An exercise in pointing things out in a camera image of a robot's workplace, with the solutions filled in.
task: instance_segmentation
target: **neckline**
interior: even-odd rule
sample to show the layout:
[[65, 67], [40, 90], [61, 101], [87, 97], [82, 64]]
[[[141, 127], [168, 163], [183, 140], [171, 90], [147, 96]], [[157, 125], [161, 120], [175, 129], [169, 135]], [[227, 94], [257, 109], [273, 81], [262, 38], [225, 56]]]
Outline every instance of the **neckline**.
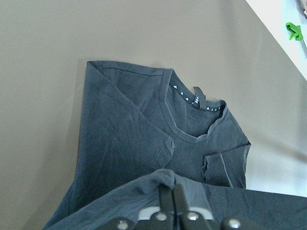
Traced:
[[176, 87], [176, 89], [177, 87], [180, 87], [180, 89], [182, 89], [182, 91], [185, 92], [185, 95], [187, 95], [188, 101], [194, 100], [196, 97], [179, 79], [174, 69], [164, 69], [162, 80], [161, 80], [161, 85], [159, 89], [159, 104], [160, 104], [161, 112], [163, 114], [165, 122], [167, 123], [168, 127], [173, 132], [173, 134], [184, 142], [197, 143], [197, 142], [205, 141], [209, 137], [209, 135], [213, 132], [213, 130], [216, 128], [216, 126], [225, 118], [225, 115], [228, 111], [226, 102], [223, 100], [219, 100], [216, 102], [206, 100], [207, 104], [210, 105], [211, 107], [223, 108], [223, 114], [220, 118], [216, 119], [215, 122], [210, 125], [207, 133], [202, 134], [198, 137], [194, 137], [188, 133], [185, 133], [183, 130], [179, 129], [176, 126], [173, 116], [168, 108], [168, 105], [166, 102], [166, 95], [168, 91], [168, 86], [170, 85], [171, 81], [172, 81], [172, 84], [175, 84], [172, 87], [174, 88]]

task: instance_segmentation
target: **green plastic clip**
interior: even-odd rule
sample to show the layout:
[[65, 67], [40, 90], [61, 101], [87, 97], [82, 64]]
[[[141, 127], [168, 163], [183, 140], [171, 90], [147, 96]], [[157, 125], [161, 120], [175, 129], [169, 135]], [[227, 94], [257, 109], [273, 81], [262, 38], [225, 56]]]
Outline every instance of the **green plastic clip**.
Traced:
[[289, 37], [289, 40], [295, 37], [296, 41], [302, 41], [303, 35], [301, 31], [300, 25], [294, 25], [293, 23], [286, 23], [286, 28], [288, 31], [292, 32], [293, 34]]

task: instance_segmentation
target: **screw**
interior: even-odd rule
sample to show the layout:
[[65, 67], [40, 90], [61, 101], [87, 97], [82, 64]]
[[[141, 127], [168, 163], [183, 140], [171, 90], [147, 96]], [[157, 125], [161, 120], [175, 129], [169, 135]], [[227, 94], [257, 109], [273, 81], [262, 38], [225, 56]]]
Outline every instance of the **screw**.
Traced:
[[127, 222], [124, 221], [124, 220], [120, 220], [120, 221], [119, 221], [119, 224], [117, 225], [117, 228], [118, 228], [119, 230], [126, 230], [128, 227], [129, 227], [129, 225], [128, 225]]
[[158, 213], [158, 215], [156, 215], [155, 217], [156, 217], [159, 221], [164, 221], [164, 220], [167, 219], [167, 216], [166, 216], [164, 213], [162, 213], [162, 212]]
[[241, 223], [237, 219], [230, 219], [228, 222], [229, 226], [233, 229], [238, 229], [241, 226]]
[[197, 220], [200, 216], [196, 212], [189, 212], [188, 219], [189, 220]]

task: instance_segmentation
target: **white floor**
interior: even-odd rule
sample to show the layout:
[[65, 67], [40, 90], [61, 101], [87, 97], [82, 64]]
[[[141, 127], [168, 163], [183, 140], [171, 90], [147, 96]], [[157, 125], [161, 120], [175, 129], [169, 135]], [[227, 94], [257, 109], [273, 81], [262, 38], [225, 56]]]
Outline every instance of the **white floor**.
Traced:
[[244, 1], [2, 1], [0, 229], [39, 230], [73, 181], [86, 61], [174, 68], [224, 99], [249, 189], [307, 196], [307, 82]]

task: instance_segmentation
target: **clothing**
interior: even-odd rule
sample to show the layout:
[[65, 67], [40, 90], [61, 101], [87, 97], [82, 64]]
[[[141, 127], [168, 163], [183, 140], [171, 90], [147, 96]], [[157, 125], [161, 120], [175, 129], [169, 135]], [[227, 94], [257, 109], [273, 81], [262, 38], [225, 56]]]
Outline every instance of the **clothing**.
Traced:
[[305, 197], [202, 184], [161, 169], [114, 189], [48, 230], [95, 230], [117, 217], [137, 223], [143, 208], [159, 206], [161, 184], [171, 189], [181, 184], [188, 206], [206, 208], [219, 224], [240, 216], [265, 229], [307, 229]]
[[157, 169], [245, 188], [250, 143], [225, 101], [202, 98], [173, 69], [88, 62], [76, 176], [48, 226]]

